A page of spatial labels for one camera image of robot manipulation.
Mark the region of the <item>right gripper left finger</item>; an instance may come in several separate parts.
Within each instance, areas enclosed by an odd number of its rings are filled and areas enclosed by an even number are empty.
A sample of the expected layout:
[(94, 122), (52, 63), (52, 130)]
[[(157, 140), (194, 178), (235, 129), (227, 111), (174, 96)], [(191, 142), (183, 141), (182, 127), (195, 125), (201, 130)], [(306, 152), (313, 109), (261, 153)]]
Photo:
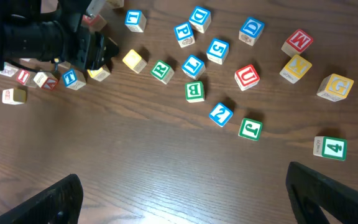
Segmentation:
[(77, 224), (83, 202), (79, 177), (70, 174), (0, 216), (0, 223)]

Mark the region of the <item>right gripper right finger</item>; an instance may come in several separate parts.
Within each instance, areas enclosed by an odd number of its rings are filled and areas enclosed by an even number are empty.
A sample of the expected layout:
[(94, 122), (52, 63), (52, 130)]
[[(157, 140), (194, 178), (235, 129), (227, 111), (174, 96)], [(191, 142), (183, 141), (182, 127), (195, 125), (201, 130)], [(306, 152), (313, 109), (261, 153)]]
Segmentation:
[(291, 162), (286, 188), (298, 223), (328, 223), (323, 210), (341, 223), (358, 223), (358, 191), (299, 162)]

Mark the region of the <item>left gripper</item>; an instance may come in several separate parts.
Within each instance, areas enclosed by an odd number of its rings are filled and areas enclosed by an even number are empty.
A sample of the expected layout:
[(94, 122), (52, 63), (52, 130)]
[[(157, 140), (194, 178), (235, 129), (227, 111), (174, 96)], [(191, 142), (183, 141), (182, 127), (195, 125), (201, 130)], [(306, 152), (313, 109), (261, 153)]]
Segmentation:
[(80, 26), (64, 35), (64, 61), (82, 70), (98, 70), (119, 53), (118, 45), (100, 32)]

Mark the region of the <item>red I block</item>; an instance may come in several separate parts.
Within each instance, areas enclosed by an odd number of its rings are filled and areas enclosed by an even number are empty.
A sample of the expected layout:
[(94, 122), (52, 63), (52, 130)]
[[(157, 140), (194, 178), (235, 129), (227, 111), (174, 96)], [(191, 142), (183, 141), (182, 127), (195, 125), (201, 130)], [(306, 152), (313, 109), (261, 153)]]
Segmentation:
[(20, 69), (17, 72), (16, 81), (24, 86), (31, 87), (31, 88), (37, 88), (38, 85), (34, 82), (35, 76), (36, 76), (35, 72)]

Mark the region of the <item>blue 2 block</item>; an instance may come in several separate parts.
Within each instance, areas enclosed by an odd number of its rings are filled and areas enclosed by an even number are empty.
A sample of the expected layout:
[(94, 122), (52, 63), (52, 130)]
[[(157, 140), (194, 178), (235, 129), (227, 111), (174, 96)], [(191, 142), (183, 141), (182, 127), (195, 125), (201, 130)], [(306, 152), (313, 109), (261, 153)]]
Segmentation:
[(223, 127), (232, 118), (233, 112), (223, 103), (219, 102), (209, 113), (209, 118), (218, 126)]

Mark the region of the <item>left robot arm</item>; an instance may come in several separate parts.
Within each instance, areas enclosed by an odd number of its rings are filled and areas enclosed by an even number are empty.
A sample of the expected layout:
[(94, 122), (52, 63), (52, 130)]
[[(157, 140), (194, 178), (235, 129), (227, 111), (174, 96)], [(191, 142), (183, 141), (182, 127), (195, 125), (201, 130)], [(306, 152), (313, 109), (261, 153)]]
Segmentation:
[(58, 58), (82, 70), (97, 70), (119, 53), (109, 37), (81, 24), (90, 1), (61, 0), (48, 13), (42, 13), (41, 4), (0, 0), (0, 69), (19, 58)]

